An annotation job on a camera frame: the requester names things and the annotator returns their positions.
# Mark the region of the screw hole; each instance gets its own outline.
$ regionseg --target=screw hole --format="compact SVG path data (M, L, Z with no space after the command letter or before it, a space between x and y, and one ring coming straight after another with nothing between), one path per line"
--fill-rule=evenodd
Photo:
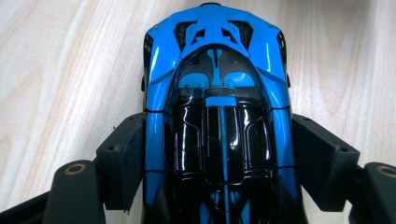
M376 170L383 175L396 178L396 170L393 169L392 167L380 165L376 167Z
M73 164L68 166L65 170L64 173L67 175L77 175L81 172L83 172L85 169L87 168L87 166L83 163L77 163L77 164Z

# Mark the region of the car windshield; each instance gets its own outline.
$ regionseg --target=car windshield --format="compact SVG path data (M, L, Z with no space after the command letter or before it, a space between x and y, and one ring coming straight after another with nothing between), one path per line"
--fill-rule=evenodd
M244 57L233 49L214 46L187 61L177 75L176 99L190 101L210 96L233 96L260 101L262 95Z

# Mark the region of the blue toy car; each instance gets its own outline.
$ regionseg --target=blue toy car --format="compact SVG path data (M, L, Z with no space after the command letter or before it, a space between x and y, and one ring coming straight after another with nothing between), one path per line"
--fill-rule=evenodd
M358 150L292 115L286 58L282 32L245 11L170 16L145 37L144 111L0 223L106 223L103 204L129 211L142 179L146 223L307 223L300 186L322 211L349 200L351 223L396 223L396 167L362 169Z
M148 30L148 218L158 200L179 223L276 222L280 191L301 206L286 58L277 27L218 4L178 12Z

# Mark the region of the light wood surface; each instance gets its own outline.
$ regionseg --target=light wood surface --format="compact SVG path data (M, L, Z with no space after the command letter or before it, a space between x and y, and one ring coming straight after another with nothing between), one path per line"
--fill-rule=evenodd
M65 163L92 160L124 118L142 110L144 33L203 1L0 2L0 211L50 189ZM281 28L293 112L368 161L396 164L395 1L227 1ZM304 194L311 223L347 222ZM108 223L139 223L131 215Z

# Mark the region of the blue car body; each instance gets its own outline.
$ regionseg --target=blue car body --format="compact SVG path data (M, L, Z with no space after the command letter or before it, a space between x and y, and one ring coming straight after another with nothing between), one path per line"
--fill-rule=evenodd
M148 209L164 198L172 222L267 223L280 185L301 200L277 27L204 4L148 30L144 65Z

